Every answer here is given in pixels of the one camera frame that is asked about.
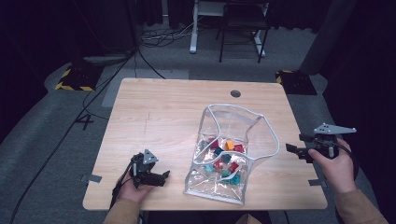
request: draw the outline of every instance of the hand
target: hand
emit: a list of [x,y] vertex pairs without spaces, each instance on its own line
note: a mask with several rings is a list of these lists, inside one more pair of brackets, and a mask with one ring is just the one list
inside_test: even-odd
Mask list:
[[[337,139],[338,144],[350,150],[346,141]],[[314,149],[308,150],[309,155],[320,165],[326,178],[336,194],[357,189],[353,175],[353,161],[342,149],[336,158],[329,160]]]
[[154,189],[153,186],[145,186],[143,189],[136,189],[134,187],[134,181],[131,176],[127,174],[123,180],[124,183],[119,192],[119,199],[127,199],[136,203],[141,203],[146,195]]

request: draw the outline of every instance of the desk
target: desk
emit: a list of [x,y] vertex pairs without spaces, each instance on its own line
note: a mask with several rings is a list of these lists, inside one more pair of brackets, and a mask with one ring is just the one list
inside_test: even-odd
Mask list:
[[[232,97],[232,90],[241,96]],[[202,112],[212,104],[240,105],[264,114],[279,138],[279,152],[252,171],[244,206],[183,193]],[[111,191],[130,159],[148,148],[159,159],[152,172],[171,173],[163,187],[150,193],[142,210],[324,209],[322,188],[308,183],[318,178],[313,165],[285,149],[286,143],[304,146],[299,133],[286,94],[276,83],[125,78],[92,172],[102,181],[89,184],[83,205],[107,210]]]
[[[192,15],[192,34],[190,43],[190,53],[197,52],[197,42],[198,42],[198,16],[222,16],[224,2],[206,2],[195,0],[194,11]],[[260,31],[255,34],[254,42],[256,43],[257,52],[260,54],[262,49],[262,41],[260,40]],[[262,57],[265,56],[265,51],[262,51]]]

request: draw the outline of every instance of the wrist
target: wrist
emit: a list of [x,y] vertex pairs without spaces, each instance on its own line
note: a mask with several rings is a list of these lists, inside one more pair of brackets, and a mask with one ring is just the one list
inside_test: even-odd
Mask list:
[[343,193],[348,193],[350,191],[357,190],[358,188],[355,185],[355,182],[349,183],[349,184],[344,184],[342,186],[338,186],[337,188],[333,188],[335,194],[343,194]]

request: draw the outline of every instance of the beige sleeve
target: beige sleeve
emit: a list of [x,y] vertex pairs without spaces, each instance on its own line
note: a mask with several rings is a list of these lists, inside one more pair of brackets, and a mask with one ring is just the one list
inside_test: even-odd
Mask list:
[[108,212],[104,224],[135,224],[140,205],[126,199],[117,199]]
[[388,223],[359,189],[335,195],[335,205],[346,224]]

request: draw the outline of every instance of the red toy block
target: red toy block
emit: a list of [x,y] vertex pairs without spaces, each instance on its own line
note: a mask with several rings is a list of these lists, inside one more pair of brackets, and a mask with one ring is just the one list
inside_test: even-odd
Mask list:
[[237,151],[237,152],[245,152],[244,147],[242,145],[235,145],[233,150]]
[[229,170],[231,173],[233,173],[233,172],[235,172],[236,168],[238,168],[238,166],[239,166],[238,163],[236,163],[236,162],[233,161],[233,163],[231,163],[230,167],[228,167],[228,170]]
[[222,160],[215,161],[215,163],[213,163],[213,167],[215,167],[217,170],[221,170],[222,169]]
[[[209,138],[209,144],[213,142],[216,138]],[[218,148],[219,147],[219,139],[216,139],[211,145],[210,148]]]

